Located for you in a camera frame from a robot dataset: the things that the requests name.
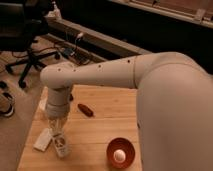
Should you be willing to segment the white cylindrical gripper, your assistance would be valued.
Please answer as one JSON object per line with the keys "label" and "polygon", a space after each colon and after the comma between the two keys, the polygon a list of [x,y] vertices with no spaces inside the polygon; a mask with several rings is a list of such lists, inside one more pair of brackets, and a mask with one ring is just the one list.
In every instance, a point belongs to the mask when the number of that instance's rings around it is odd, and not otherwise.
{"label": "white cylindrical gripper", "polygon": [[63,133],[70,111],[70,91],[70,88],[48,89],[45,112],[52,134],[56,134],[56,119],[59,118],[59,133]]}

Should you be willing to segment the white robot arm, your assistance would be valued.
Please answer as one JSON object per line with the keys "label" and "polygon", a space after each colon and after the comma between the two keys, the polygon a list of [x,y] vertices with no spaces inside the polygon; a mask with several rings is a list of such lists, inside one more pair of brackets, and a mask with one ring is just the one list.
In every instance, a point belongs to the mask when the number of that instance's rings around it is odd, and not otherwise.
{"label": "white robot arm", "polygon": [[213,78],[179,52],[150,53],[79,67],[45,67],[46,113],[70,111],[75,85],[136,91],[136,116],[143,171],[213,171]]}

